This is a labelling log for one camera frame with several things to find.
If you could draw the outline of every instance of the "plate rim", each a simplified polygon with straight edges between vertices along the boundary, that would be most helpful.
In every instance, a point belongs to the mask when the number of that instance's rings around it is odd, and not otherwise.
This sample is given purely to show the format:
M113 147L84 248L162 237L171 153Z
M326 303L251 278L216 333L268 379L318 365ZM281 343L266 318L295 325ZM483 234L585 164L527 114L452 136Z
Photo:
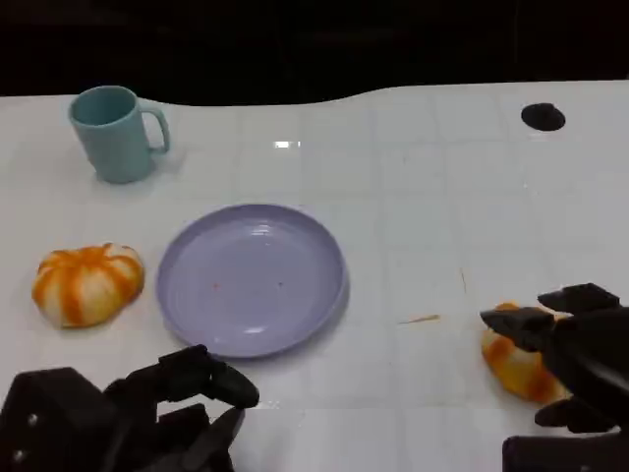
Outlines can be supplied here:
M223 352L215 351L214 350L215 346L208 345L206 341L198 341L198 340L191 339L191 336L189 336L188 333L185 333L183 329L179 328L176 325L176 323L172 320L173 314L171 313L169 309L167 309L167 304L164 300L164 297L166 296L165 295L166 291L162 289L162 287L166 285L166 282L164 281L166 277L166 272L167 272L167 268L165 267L165 262L169 253L171 253L171 251L173 251L174 248L177 246L177 243L180 240L184 239L190 232L194 231L194 229L197 226L201 225L207 219L215 218L217 215L221 213L227 213L227 212L238 210L241 208L252 208L252 207L262 209L262 210L264 210L265 208L280 209L282 211L296 213L301 218L306 218L310 220L311 222L313 222L318 227L318 229L320 229L323 232L325 237L328 238L329 242L332 243L334 250L338 254L338 262L340 263L340 269L341 269L340 283L336 290L334 300L329 305L325 313L317 319L316 323L314 323L312 327L310 327L309 329L305 329L299 336L292 339L290 342L286 343L285 345L282 345L276 348L259 350L256 353L235 353L235 352L228 352L228 351L223 351ZM224 206L223 208L211 211L207 214L204 214L198 217L197 219L195 219L194 221L186 225L170 241L170 243L168 243L168 246L166 247L166 250L164 251L161 257L159 266L157 268L157 275L155 277L155 292L156 292L157 303L159 305L159 311L161 313L162 319L164 320L166 327L173 334L175 334L177 338L179 338L180 340L182 340L188 345L203 344L205 347L207 347L207 350L210 354L217 357L223 357L223 358L228 358L228 359L255 359L255 358L260 358L260 357L272 356L275 354L279 354L281 352L285 352L289 349L292 349L293 347L296 347L299 344L302 344L303 342L306 342L307 340L311 339L317 332L319 332L324 326L326 326L332 320L340 318L345 313L347 309L347 305L349 303L350 277L349 277L349 270L347 268L347 263L345 261L345 257L343 256L343 252L341 251L341 247L338 244L338 241L332 235L332 233L316 218L310 216L309 214L306 214L303 211L300 211L295 208L291 208L289 206L276 205L276 204L240 204L240 205Z

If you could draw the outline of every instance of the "mug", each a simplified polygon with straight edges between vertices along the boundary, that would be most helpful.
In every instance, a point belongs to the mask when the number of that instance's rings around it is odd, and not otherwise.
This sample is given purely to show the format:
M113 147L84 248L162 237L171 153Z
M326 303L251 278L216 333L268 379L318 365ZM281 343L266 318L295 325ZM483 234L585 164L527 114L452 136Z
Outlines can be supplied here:
M164 140L162 147L148 144L143 113L157 118ZM153 158L170 149L164 114L157 108L140 106L128 88L90 88L72 101L69 116L87 159L96 175L106 182L126 184L143 179L155 168Z

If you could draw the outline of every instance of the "dark background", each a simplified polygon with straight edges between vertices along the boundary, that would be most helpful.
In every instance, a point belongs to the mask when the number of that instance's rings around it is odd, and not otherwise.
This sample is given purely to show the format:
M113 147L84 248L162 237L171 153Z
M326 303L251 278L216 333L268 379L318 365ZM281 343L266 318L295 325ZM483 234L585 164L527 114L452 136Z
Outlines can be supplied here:
M160 101L227 105L625 79L625 3L0 0L0 94L116 84Z

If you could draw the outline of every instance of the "crumb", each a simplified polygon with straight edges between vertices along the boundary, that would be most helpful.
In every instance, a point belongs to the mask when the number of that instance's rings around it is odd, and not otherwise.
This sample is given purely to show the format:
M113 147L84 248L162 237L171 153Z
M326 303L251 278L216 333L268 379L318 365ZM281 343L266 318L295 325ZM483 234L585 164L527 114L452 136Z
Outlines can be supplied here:
M435 322L441 319L441 315L427 315L425 317L415 318L414 320L409 320L407 322L400 322L399 325L410 325L411 323L421 323L421 322Z
M463 291L468 293L468 284L465 281L465 273L463 273L463 269L459 267L459 273L461 274L461 280L463 280Z

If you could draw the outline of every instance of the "mug handle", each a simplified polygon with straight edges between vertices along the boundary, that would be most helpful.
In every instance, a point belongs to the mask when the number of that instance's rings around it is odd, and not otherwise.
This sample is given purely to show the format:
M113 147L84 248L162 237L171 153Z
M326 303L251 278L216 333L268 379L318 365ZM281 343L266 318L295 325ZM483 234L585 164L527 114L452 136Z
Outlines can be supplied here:
M170 131L168 131L168 123L166 122L166 117L158 108L153 108L152 106L143 106L141 108L142 113L148 113L157 118L157 123L159 123L159 128L161 128L161 135L164 139L164 144L161 147L151 147L150 151L154 154L165 154L170 149Z

